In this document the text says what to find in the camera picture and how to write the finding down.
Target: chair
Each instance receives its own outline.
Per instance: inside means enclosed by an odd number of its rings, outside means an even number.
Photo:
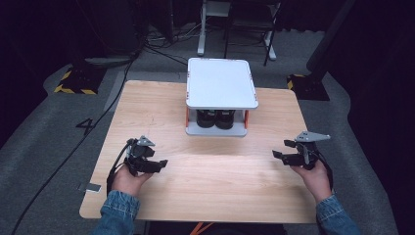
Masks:
[[[226,59],[228,45],[244,45],[229,42],[231,31],[260,33],[261,40],[265,39],[267,33],[270,32],[269,43],[265,43],[266,56],[263,65],[266,66],[274,39],[277,17],[277,11],[272,11],[271,8],[275,6],[277,9],[278,3],[279,0],[231,0],[224,34],[226,42],[223,58]]]

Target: wooden table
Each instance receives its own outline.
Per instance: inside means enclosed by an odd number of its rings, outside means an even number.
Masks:
[[[151,161],[166,168],[140,192],[138,219],[172,221],[314,223],[315,203],[300,177],[272,150],[306,126],[291,90],[257,88],[245,137],[190,136],[185,132],[186,84],[127,81],[93,172],[100,193],[86,192],[81,216],[99,218],[106,178],[129,138],[156,146]]]

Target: wire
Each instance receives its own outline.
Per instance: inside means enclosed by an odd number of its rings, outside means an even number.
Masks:
[[[92,130],[95,128],[95,126],[97,126],[97,124],[101,121],[101,119],[108,113],[108,111],[111,109],[111,107],[114,105],[115,101],[118,99],[118,96],[120,95],[123,85],[127,79],[127,74],[128,71],[132,65],[132,63],[134,62],[134,60],[131,60],[130,63],[127,65],[127,67],[124,70],[124,79],[123,79],[123,83],[121,85],[121,87],[119,88],[118,93],[116,94],[116,97],[114,98],[113,102],[110,104],[110,106],[104,111],[103,114],[101,114],[101,116],[98,118],[98,120],[95,122],[95,124],[92,126],[92,128],[89,129],[88,132],[85,133],[85,135],[82,137],[82,139],[76,144],[76,146],[70,151],[70,153],[67,155],[67,157],[62,161],[62,163],[55,169],[55,171],[51,174],[51,176],[49,176],[49,178],[46,180],[46,182],[42,185],[42,187],[40,187],[40,189],[36,192],[36,194],[33,196],[33,198],[30,200],[30,202],[27,204],[27,206],[25,207],[24,211],[21,213],[18,221],[15,224],[15,227],[12,231],[12,235],[16,234],[16,231],[19,228],[19,225],[21,224],[25,214],[27,213],[27,211],[30,209],[31,205],[34,203],[34,201],[37,199],[37,197],[40,195],[40,193],[43,191],[43,189],[45,189],[45,187],[50,183],[50,181],[53,179],[53,177],[58,173],[58,171],[65,165],[65,163],[70,159],[70,157],[72,157],[72,155],[74,154],[74,152],[79,148],[79,146],[83,143],[83,141],[86,139],[86,137],[88,137],[88,135],[92,132]]]
[[[158,51],[158,50],[156,50],[156,49],[153,49],[150,45],[145,44],[145,45],[144,45],[144,47],[146,47],[146,48],[148,48],[148,49],[150,49],[150,50],[152,50],[152,51],[154,51],[154,52],[156,52],[156,53],[158,53],[158,54],[161,54],[161,55],[163,55],[163,56],[166,56],[166,57],[170,58],[171,60],[173,60],[173,61],[175,61],[175,62],[178,62],[178,63],[180,63],[180,64],[182,64],[182,65],[184,65],[184,66],[187,66],[187,64],[186,64],[186,63],[183,63],[183,62],[181,62],[181,61],[179,61],[179,60],[174,59],[174,58],[173,58],[173,56],[167,55],[167,54],[165,54],[165,53],[163,53],[163,52],[160,52],[160,51]]]

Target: hand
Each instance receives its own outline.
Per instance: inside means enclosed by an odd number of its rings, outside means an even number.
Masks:
[[[315,167],[311,170],[304,169],[300,166],[291,166],[291,169],[301,176],[305,187],[314,196],[317,204],[332,196],[327,169],[320,161],[317,161]]]
[[[138,199],[138,193],[141,186],[152,176],[152,173],[143,173],[141,175],[133,176],[129,172],[128,166],[123,164],[115,173],[112,190],[129,194]]]

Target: white lid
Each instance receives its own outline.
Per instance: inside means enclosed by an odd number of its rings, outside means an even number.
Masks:
[[[190,109],[253,110],[258,106],[247,61],[191,58],[187,75]]]

